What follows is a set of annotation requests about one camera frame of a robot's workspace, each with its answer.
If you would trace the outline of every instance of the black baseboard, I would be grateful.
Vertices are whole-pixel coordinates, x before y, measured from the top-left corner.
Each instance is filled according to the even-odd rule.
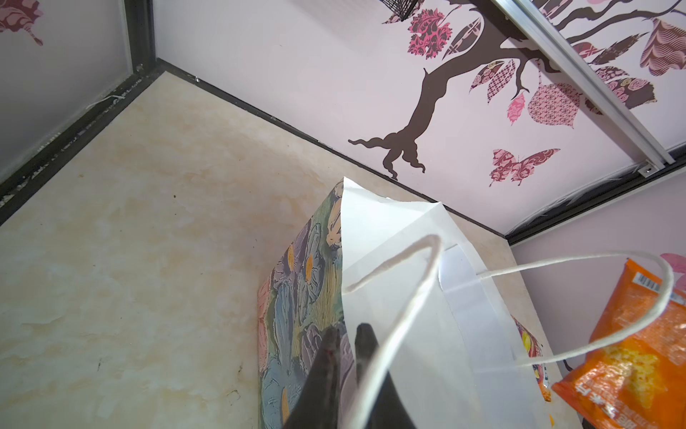
[[[0,206],[0,225],[105,129],[162,72],[155,70],[144,77],[132,75],[127,78],[109,94],[123,96],[123,99],[109,99],[93,106],[4,181],[0,185],[0,198],[4,201]]]
[[[290,126],[289,124],[286,124],[284,121],[270,115],[269,113],[267,113],[265,111],[258,109],[257,107],[253,106],[252,104],[246,103],[245,101],[243,101],[239,98],[236,98],[227,92],[222,91],[221,89],[217,88],[216,86],[214,86],[208,82],[205,82],[202,79],[199,79],[197,76],[193,76],[192,74],[188,73],[187,71],[179,69],[177,66],[170,64],[167,61],[164,61],[164,60],[158,58],[157,63],[159,65],[159,67],[162,68],[163,70],[168,71],[171,74],[173,74],[179,78],[182,78],[186,82],[190,82],[193,85],[197,86],[198,88],[204,89],[205,91],[209,92],[212,95],[215,95],[215,96],[221,98],[222,100],[225,100],[231,104],[234,104],[235,106],[238,106],[238,107],[242,108],[243,110],[245,110],[249,113],[252,113],[253,115],[255,115],[257,117],[260,117],[260,118],[266,120],[267,122],[270,122],[271,124],[274,124],[274,125],[278,126],[279,128],[282,128],[282,129],[290,132],[291,134],[296,135],[297,137],[300,137],[303,140],[307,140],[308,142],[310,142],[314,145],[317,145],[320,148],[327,150],[327,151],[331,152],[332,154],[339,156],[340,158],[343,158],[350,163],[355,164],[357,167],[365,169],[368,172],[374,174],[375,176],[381,177],[383,180],[388,181],[388,182],[390,182],[396,186],[403,188],[405,191],[411,192],[414,195],[417,195],[418,197],[425,199],[426,201],[438,202],[437,200],[434,200],[433,198],[431,198],[427,195],[424,195],[421,192],[418,192],[418,191],[412,189],[411,187],[405,186],[398,181],[394,181],[393,179],[386,176],[385,174],[379,173],[377,170],[374,170],[373,168],[368,167],[368,166],[364,165],[363,163],[360,163],[359,161],[356,161],[355,159],[352,159],[351,157],[342,154],[341,152],[338,152],[337,150],[335,150],[335,149],[323,144],[321,141],[315,139],[311,135],[305,134],[304,132],[300,131],[299,129],[297,129],[293,126]],[[506,238],[505,235],[499,233],[498,231],[496,231],[492,228],[487,227],[486,225],[482,224],[481,222],[477,222],[476,220],[474,220],[468,216],[463,215],[462,213],[460,213],[459,211],[456,211],[455,209],[452,209],[451,207],[448,207],[446,205],[443,205],[443,206],[450,213],[452,213],[456,216],[460,216],[462,219],[468,220],[469,222],[472,222],[473,224],[476,224],[479,227],[482,227],[483,229],[486,229],[487,231],[490,231],[491,233],[498,235],[499,237]]]
[[[670,154],[674,157],[676,162],[667,165],[664,169],[659,170],[652,176],[643,177],[638,172],[630,172],[616,178],[616,180],[601,183],[593,189],[586,191],[581,197],[575,199],[573,202],[565,202],[557,207],[553,207],[537,216],[528,224],[509,233],[506,236],[508,242],[513,246],[536,234],[544,232],[546,229],[566,222],[588,210],[595,209],[627,192],[645,186],[650,182],[656,181],[657,179],[686,166],[686,145],[671,150]]]

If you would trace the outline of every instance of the wall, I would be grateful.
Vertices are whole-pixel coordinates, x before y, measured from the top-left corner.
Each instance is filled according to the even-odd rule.
[[[539,73],[540,52],[516,40],[523,35],[490,1],[473,2],[478,8],[464,0],[425,0],[413,19],[384,24],[389,10],[375,0],[155,1],[157,53],[507,233],[634,161],[615,144],[617,131],[589,110],[563,74]],[[572,10],[611,4],[598,20],[572,21],[562,34],[588,33],[578,41],[595,47],[583,51],[587,61],[603,55],[592,67],[626,71],[604,77],[611,84],[621,79],[615,90],[658,140],[667,147],[681,143],[685,125],[670,119],[686,108],[681,46],[668,49],[674,55],[659,65],[653,58],[657,69],[642,67],[641,56],[652,46],[653,22],[643,19],[649,11],[681,28],[686,16],[662,13],[672,0],[593,3],[567,2],[549,17],[561,27]],[[611,16],[621,19],[603,26]],[[682,30],[669,31],[680,39]]]
[[[686,255],[684,213],[686,174],[678,174],[518,244],[512,252],[519,264],[613,249]],[[682,273],[685,262],[679,268]],[[652,262],[639,263],[656,274],[661,272]],[[621,258],[604,258],[522,272],[555,353],[588,343],[623,266]],[[681,274],[675,274],[677,284],[686,285],[686,279],[679,283]],[[583,358],[570,360],[573,367],[581,362]]]
[[[121,0],[0,0],[0,181],[130,75]]]

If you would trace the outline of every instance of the beige tile floor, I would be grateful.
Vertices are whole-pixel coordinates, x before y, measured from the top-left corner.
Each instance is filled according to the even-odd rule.
[[[257,288],[342,176],[418,200],[162,75],[0,227],[0,427],[256,427]],[[496,283],[547,348],[521,277]]]

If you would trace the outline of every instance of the pink butterfly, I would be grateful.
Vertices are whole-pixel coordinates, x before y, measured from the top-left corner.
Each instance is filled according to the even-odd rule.
[[[670,263],[675,273],[686,274],[686,257],[675,253],[663,253],[660,256]],[[676,281],[674,289],[686,292],[686,275],[681,276],[681,278]]]
[[[495,149],[493,150],[493,165],[495,165],[495,170],[490,172],[490,178],[493,179],[493,182],[502,182],[512,173],[511,180],[513,182],[519,181],[519,186],[521,185],[521,181],[534,173],[535,165],[546,162],[558,151],[559,149],[548,149],[518,161],[515,159],[515,156],[507,150]]]

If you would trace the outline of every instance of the butterfly decal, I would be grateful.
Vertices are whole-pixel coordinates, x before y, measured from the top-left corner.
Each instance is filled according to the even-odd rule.
[[[535,165],[543,164],[558,151],[559,149],[548,149],[518,161],[515,156],[507,150],[493,150],[493,165],[495,165],[495,170],[490,172],[490,178],[493,179],[493,182],[491,182],[488,187],[494,182],[504,181],[510,174],[512,174],[511,180],[513,182],[519,182],[518,186],[521,185],[521,182],[525,178],[534,173]]]

